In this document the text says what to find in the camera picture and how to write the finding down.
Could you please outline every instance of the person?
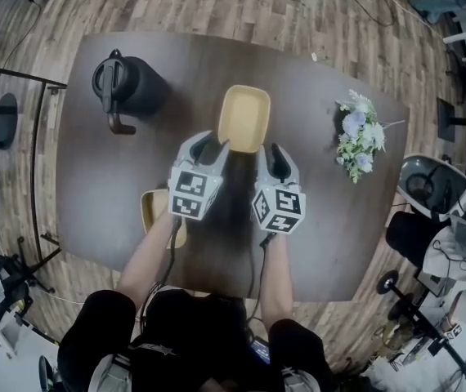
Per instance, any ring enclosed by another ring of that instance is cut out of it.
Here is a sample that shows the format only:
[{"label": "person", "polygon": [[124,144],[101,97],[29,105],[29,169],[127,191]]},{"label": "person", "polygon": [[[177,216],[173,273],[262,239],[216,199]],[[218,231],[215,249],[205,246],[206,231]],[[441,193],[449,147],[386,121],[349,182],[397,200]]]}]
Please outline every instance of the person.
[{"label": "person", "polygon": [[58,368],[68,390],[85,391],[101,360],[129,362],[132,390],[332,391],[334,375],[322,340],[293,321],[293,289],[286,236],[269,241],[260,306],[271,363],[250,347],[239,298],[157,293],[141,335],[130,344],[137,310],[148,296],[172,235],[164,211],[134,252],[114,291],[92,293],[60,344]]}]

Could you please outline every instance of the black kettle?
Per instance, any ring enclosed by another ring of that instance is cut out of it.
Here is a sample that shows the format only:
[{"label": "black kettle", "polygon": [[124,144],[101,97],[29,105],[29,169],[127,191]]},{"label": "black kettle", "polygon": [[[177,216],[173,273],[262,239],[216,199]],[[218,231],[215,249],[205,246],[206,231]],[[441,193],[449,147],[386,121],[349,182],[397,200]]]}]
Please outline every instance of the black kettle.
[{"label": "black kettle", "polygon": [[169,86],[144,60],[122,56],[114,49],[96,67],[93,91],[102,101],[114,134],[133,135],[135,127],[120,122],[120,114],[150,116],[166,102]]}]

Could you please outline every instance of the chair wheel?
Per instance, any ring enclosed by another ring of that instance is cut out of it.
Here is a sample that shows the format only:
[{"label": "chair wheel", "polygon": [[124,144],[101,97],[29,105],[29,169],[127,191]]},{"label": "chair wheel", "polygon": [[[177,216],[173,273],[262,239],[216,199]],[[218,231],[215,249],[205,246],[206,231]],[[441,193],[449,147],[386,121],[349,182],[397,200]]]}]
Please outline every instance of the chair wheel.
[{"label": "chair wheel", "polygon": [[382,276],[377,283],[377,293],[379,295],[385,295],[388,293],[393,286],[397,284],[398,281],[398,272],[396,270],[388,271],[384,276]]}]

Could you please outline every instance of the flower bouquet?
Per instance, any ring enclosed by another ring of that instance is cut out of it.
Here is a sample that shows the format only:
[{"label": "flower bouquet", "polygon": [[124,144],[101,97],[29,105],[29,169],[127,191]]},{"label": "flower bouquet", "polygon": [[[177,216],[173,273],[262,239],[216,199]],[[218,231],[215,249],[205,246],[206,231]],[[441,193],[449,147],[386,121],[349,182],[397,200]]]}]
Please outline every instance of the flower bouquet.
[{"label": "flower bouquet", "polygon": [[374,154],[384,149],[385,137],[371,100],[353,90],[349,96],[351,101],[338,102],[347,114],[342,121],[344,133],[338,136],[337,163],[345,166],[356,183],[363,173],[373,171]]}]

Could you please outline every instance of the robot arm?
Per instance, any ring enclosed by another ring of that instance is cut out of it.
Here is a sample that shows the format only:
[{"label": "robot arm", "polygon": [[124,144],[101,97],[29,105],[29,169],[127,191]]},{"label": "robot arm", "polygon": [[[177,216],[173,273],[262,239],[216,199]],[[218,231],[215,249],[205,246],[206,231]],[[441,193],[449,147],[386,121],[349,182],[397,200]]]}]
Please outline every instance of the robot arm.
[{"label": "robot arm", "polygon": [[211,131],[204,131],[181,145],[169,177],[169,211],[173,215],[201,221],[222,185],[222,170],[230,151],[227,141],[213,164],[199,164]]},{"label": "robot arm", "polygon": [[306,195],[300,192],[298,169],[293,159],[279,145],[271,147],[268,168],[266,152],[257,152],[258,176],[252,208],[264,231],[291,234],[306,215]]}]

